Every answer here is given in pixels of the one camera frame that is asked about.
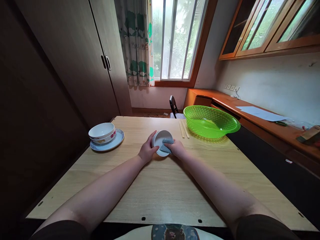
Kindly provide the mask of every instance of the white paper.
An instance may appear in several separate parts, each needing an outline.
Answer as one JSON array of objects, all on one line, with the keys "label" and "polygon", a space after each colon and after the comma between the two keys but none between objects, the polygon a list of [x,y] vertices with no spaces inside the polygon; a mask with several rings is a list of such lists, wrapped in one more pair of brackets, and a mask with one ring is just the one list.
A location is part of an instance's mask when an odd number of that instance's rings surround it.
[{"label": "white paper", "polygon": [[249,113],[253,116],[256,116],[258,118],[262,118],[264,120],[271,121],[271,122],[281,121],[281,120],[287,119],[287,117],[284,117],[284,116],[281,116],[278,114],[274,114],[271,112],[267,112],[263,109],[253,107],[253,106],[249,106],[249,107],[244,106],[244,107],[237,107],[237,108],[241,109],[245,113]]}]

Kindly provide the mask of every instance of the green colander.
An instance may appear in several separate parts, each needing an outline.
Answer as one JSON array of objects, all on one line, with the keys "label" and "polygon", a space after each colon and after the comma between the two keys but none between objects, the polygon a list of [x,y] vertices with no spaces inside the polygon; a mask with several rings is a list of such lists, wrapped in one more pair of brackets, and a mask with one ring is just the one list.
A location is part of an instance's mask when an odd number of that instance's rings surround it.
[{"label": "green colander", "polygon": [[186,107],[183,114],[188,128],[205,138],[219,138],[240,129],[237,119],[216,108],[193,105]]}]

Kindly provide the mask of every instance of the white plate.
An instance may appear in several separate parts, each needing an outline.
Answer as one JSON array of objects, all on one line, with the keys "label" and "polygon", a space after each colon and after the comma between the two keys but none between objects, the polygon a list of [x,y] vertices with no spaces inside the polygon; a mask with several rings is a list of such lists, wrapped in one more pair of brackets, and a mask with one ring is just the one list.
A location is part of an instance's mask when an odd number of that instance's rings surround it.
[{"label": "white plate", "polygon": [[108,142],[108,143],[105,143],[105,144],[96,144],[96,143],[91,141],[90,142],[90,147],[93,150],[100,151],[100,152],[108,151],[108,150],[111,150],[111,149],[115,148],[124,139],[124,132],[121,129],[116,128],[116,132],[117,132],[117,134],[116,134],[115,138],[111,142]]}]

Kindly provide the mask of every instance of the chair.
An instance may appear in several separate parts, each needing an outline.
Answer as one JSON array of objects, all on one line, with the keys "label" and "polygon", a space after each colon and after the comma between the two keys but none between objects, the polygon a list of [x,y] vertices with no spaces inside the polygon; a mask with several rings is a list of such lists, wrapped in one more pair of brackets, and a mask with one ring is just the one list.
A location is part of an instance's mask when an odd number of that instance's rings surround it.
[{"label": "chair", "polygon": [[170,96],[169,103],[172,110],[172,113],[170,113],[170,118],[186,119],[183,113],[179,113],[176,101],[174,100],[174,97],[172,95]]}]

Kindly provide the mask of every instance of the white bowl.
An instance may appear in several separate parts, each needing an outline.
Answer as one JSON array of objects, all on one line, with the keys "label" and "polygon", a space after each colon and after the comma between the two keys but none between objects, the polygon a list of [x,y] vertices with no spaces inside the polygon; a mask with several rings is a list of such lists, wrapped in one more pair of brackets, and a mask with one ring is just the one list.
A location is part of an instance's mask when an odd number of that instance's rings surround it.
[{"label": "white bowl", "polygon": [[[152,147],[155,147],[155,146],[161,147],[163,144],[162,143],[163,139],[168,139],[168,140],[173,141],[173,137],[172,137],[171,133],[169,133],[167,130],[161,130],[161,131],[156,132],[156,134],[153,136]],[[161,157],[166,157],[169,155],[169,153],[162,152],[160,150],[160,148],[158,149],[157,154]]]},{"label": "white bowl", "polygon": [[109,136],[102,138],[102,139],[91,139],[92,142],[97,143],[97,144],[105,144],[108,142],[111,142],[116,136],[116,130],[114,130],[113,133],[111,133]]},{"label": "white bowl", "polygon": [[101,123],[91,128],[88,134],[91,139],[103,139],[111,135],[115,130],[113,123]]}]

